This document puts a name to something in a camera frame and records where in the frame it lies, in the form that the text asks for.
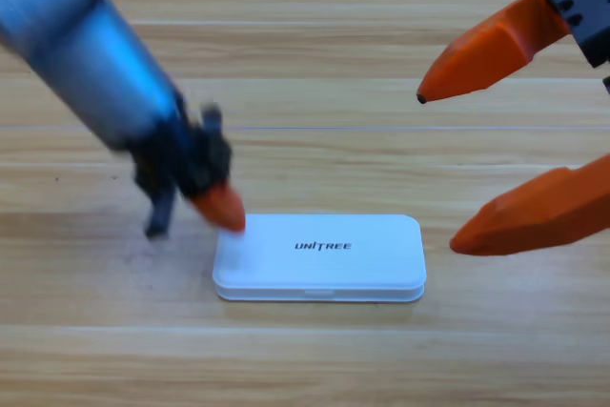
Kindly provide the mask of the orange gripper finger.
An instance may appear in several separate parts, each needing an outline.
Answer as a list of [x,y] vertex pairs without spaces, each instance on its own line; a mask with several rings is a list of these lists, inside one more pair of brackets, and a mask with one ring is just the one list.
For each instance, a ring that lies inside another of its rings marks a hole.
[[508,255],[569,245],[609,228],[609,156],[556,168],[483,205],[450,240],[458,254]]

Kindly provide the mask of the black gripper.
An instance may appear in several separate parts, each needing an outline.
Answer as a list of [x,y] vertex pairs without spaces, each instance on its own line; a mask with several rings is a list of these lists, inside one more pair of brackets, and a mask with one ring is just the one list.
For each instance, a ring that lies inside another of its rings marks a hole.
[[132,143],[131,155],[134,181],[152,203],[146,237],[168,233],[177,193],[208,223],[230,232],[245,230],[244,204],[230,184],[232,148],[222,134],[222,113],[215,103],[193,122],[178,93],[176,112]]
[[421,104],[485,90],[571,33],[592,68],[609,62],[609,0],[516,0],[454,39],[425,73]]

